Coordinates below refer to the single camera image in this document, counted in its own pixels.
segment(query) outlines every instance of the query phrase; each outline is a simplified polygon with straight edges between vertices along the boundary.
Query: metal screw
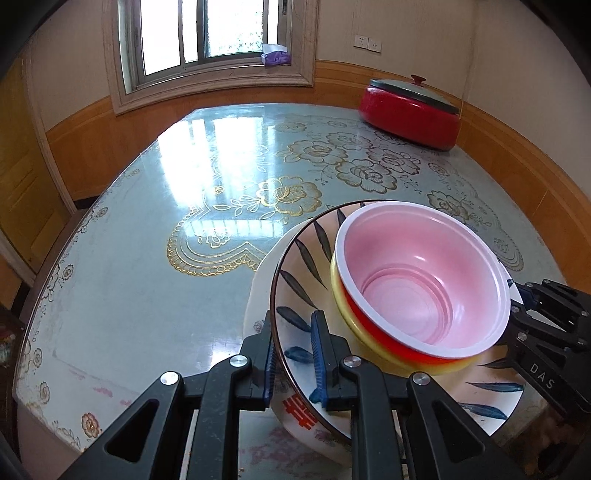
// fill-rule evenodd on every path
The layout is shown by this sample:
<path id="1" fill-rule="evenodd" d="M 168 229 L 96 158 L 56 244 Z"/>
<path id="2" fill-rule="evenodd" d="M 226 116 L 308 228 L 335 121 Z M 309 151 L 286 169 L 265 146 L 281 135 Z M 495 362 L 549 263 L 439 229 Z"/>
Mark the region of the metal screw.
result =
<path id="1" fill-rule="evenodd" d="M 178 373 L 176 372 L 166 372 L 160 375 L 160 381 L 164 385 L 174 385 L 178 382 Z"/>
<path id="2" fill-rule="evenodd" d="M 349 368 L 355 368 L 361 365 L 361 359 L 357 355 L 350 355 L 343 358 L 343 363 Z"/>
<path id="3" fill-rule="evenodd" d="M 417 372 L 413 375 L 413 382 L 417 385 L 427 385 L 431 381 L 431 377 L 429 377 L 425 372 Z"/>
<path id="4" fill-rule="evenodd" d="M 246 365 L 247 363 L 248 357 L 245 357 L 244 355 L 234 355 L 230 359 L 230 365 L 232 365 L 233 367 L 244 367 L 244 365 Z"/>

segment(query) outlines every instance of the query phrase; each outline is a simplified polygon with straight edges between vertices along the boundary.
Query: round table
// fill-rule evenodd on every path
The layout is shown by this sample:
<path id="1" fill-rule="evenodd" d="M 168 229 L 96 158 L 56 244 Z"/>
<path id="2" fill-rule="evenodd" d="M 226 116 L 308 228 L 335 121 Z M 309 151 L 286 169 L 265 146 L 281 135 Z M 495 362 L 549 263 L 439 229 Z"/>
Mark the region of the round table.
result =
<path id="1" fill-rule="evenodd" d="M 84 451 L 162 372 L 204 372 L 239 351 L 254 271 L 285 232 L 328 207 L 373 198 L 454 216 L 516 281 L 564 281 L 525 215 L 457 147 L 407 144 L 348 109 L 196 110 L 132 162 L 64 247 L 23 346 L 18 401 Z M 543 405 L 526 389 L 499 441 Z M 346 477 L 270 411 L 242 418 L 243 479 Z"/>

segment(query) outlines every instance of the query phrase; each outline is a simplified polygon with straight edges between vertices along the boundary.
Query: wall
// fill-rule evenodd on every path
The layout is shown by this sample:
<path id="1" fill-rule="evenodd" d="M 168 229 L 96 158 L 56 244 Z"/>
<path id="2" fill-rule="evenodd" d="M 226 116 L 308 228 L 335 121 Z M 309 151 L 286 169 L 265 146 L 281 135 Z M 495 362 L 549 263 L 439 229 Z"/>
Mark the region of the wall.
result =
<path id="1" fill-rule="evenodd" d="M 317 58 L 419 74 L 461 98 L 475 14 L 475 0 L 320 0 Z M 381 54 L 354 48 L 356 34 L 381 40 Z"/>
<path id="2" fill-rule="evenodd" d="M 33 38 L 46 130 L 109 94 L 101 5 L 69 0 Z M 357 33 L 382 53 L 353 48 Z M 317 57 L 426 77 L 531 140 L 591 197 L 591 87 L 519 0 L 320 0 Z"/>
<path id="3" fill-rule="evenodd" d="M 466 100 L 540 147 L 591 198 L 591 86 L 520 1 L 480 1 L 478 10 Z"/>
<path id="4" fill-rule="evenodd" d="M 102 0 L 68 0 L 33 35 L 35 100 L 46 130 L 109 94 Z"/>

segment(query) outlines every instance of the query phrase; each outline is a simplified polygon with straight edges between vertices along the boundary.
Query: lid knob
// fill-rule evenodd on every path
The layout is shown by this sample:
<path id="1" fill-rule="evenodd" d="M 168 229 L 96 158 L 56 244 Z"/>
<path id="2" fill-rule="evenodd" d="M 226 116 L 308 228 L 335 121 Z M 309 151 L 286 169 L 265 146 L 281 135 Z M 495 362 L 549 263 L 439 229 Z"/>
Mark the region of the lid knob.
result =
<path id="1" fill-rule="evenodd" d="M 426 78 L 423 78 L 423 77 L 421 77 L 421 76 L 419 76 L 419 75 L 411 75 L 411 77 L 412 77 L 412 78 L 413 78 L 413 80 L 414 80 L 414 84 L 415 84 L 415 85 L 419 85 L 419 86 L 421 86 L 421 84 L 422 84 L 422 83 L 423 83 L 425 80 L 427 80 Z"/>

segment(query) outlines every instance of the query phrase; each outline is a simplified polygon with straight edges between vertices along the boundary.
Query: stacked dishes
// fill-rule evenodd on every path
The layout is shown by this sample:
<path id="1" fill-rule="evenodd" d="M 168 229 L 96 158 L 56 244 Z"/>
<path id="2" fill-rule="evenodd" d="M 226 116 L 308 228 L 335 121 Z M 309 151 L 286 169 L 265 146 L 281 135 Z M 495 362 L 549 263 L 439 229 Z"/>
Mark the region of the stacked dishes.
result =
<path id="1" fill-rule="evenodd" d="M 347 325 L 399 374 L 465 368 L 509 318 L 491 250 L 462 223 L 414 203 L 353 212 L 336 236 L 330 282 Z"/>
<path id="2" fill-rule="evenodd" d="M 492 434 L 524 389 L 506 367 L 506 346 L 494 345 L 509 318 L 509 296 L 523 303 L 502 264 L 451 217 L 404 202 L 347 203 L 289 231 L 261 262 L 247 332 L 262 326 L 269 309 L 280 367 L 271 407 L 294 437 L 347 465 L 350 416 L 326 411 L 317 391 L 314 311 L 324 311 L 330 333 L 344 337 L 353 354 L 384 372 L 437 374 Z"/>

